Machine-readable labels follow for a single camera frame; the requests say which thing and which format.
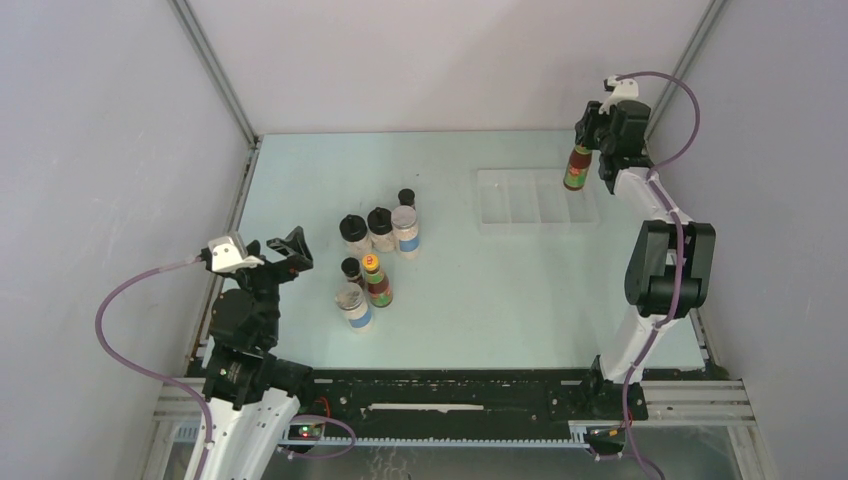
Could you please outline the sauce bottle yellow cap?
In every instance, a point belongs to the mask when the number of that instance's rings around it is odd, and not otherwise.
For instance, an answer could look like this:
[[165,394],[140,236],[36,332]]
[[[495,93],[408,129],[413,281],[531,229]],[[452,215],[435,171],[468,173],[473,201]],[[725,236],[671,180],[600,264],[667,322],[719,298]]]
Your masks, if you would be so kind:
[[393,301],[390,281],[375,254],[367,254],[361,260],[366,289],[373,306],[384,308]]
[[570,191],[580,191],[586,184],[592,151],[582,145],[572,150],[563,177],[563,186]]

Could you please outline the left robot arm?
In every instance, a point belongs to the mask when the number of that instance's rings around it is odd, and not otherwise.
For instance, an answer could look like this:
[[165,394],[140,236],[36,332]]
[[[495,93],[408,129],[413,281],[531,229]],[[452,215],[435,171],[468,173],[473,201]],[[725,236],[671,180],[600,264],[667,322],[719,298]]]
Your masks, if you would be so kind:
[[272,354],[279,341],[280,287],[313,268],[304,230],[295,227],[265,246],[231,232],[200,253],[206,269],[236,282],[214,300],[213,348],[200,396],[202,421],[191,458],[196,479],[259,479],[294,416],[316,403],[310,367]]

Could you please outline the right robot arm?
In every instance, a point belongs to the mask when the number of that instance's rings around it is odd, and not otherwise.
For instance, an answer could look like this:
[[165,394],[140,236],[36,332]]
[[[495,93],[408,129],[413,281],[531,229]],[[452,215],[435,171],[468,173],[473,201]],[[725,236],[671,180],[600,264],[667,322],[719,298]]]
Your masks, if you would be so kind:
[[645,152],[650,114],[638,100],[609,106],[590,101],[575,125],[576,147],[598,153],[608,192],[642,221],[624,275],[629,308],[581,384],[583,408],[596,418],[630,402],[630,388],[640,382],[659,340],[708,295],[716,231],[692,220],[662,185]]

